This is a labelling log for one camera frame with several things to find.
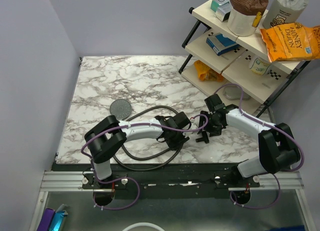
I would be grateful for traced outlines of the black T-shaped fitting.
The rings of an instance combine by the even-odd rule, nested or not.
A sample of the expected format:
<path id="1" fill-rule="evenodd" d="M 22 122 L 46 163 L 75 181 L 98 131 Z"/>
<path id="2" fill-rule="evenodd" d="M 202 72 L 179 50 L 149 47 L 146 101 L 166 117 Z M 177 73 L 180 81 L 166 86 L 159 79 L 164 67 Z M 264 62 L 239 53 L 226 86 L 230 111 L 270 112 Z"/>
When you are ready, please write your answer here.
<path id="1" fill-rule="evenodd" d="M 201 137 L 198 137 L 195 141 L 197 143 L 201 143 L 201 142 L 204 142 L 205 144 L 208 144 L 210 141 L 209 141 L 209 137 L 208 137 L 208 134 L 206 131 L 201 131 L 199 132 L 199 134 L 201 135 Z"/>

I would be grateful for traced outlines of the grey shower head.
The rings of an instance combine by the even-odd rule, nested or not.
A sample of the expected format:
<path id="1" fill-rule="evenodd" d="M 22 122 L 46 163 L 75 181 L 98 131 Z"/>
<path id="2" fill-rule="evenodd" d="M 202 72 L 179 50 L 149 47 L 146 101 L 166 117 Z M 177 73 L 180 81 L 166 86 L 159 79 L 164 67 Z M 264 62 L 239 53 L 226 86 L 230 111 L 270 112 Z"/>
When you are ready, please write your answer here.
<path id="1" fill-rule="evenodd" d="M 117 99 L 111 103 L 109 112 L 118 120 L 123 120 L 128 118 L 132 113 L 132 106 L 126 99 Z"/>

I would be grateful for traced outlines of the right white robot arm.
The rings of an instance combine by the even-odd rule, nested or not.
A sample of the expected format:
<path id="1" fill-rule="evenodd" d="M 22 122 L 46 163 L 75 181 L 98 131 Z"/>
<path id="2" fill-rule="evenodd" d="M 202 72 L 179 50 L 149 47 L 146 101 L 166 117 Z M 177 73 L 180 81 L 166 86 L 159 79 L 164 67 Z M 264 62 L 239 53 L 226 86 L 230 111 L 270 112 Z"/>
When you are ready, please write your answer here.
<path id="1" fill-rule="evenodd" d="M 200 112 L 199 126 L 204 128 L 198 132 L 202 137 L 196 142 L 209 143 L 209 137 L 220 136 L 227 126 L 241 130 L 258 142 L 258 156 L 232 167 L 229 178 L 234 186 L 243 186 L 252 176 L 284 171 L 302 160 L 287 124 L 264 122 L 234 104 L 226 106 L 218 94 L 207 97 L 204 102 L 208 111 Z"/>

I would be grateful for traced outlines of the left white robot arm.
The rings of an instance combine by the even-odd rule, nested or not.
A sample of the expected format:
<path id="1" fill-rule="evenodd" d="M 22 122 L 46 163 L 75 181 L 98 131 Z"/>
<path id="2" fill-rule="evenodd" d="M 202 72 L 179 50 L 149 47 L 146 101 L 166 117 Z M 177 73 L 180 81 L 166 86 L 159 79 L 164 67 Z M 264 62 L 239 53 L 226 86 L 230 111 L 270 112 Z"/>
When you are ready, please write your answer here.
<path id="1" fill-rule="evenodd" d="M 191 121 L 184 112 L 175 116 L 157 115 L 147 121 L 139 121 L 136 126 L 129 121 L 119 121 L 114 115 L 107 116 L 90 129 L 84 140 L 93 159 L 95 175 L 93 182 L 101 189 L 111 182 L 110 159 L 124 143 L 141 139 L 164 139 L 170 150 L 179 149 L 189 138 L 180 131 L 164 128 L 189 130 Z"/>

